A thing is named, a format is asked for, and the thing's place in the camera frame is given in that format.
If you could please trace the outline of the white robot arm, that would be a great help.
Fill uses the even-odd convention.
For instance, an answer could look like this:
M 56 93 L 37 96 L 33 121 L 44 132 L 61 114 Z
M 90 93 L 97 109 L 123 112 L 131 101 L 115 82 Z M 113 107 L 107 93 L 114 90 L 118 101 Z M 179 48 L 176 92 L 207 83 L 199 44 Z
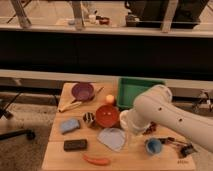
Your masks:
M 139 134 L 150 122 L 167 127 L 213 153 L 213 120 L 172 104 L 172 92 L 155 85 L 138 95 L 126 115 L 128 130 Z

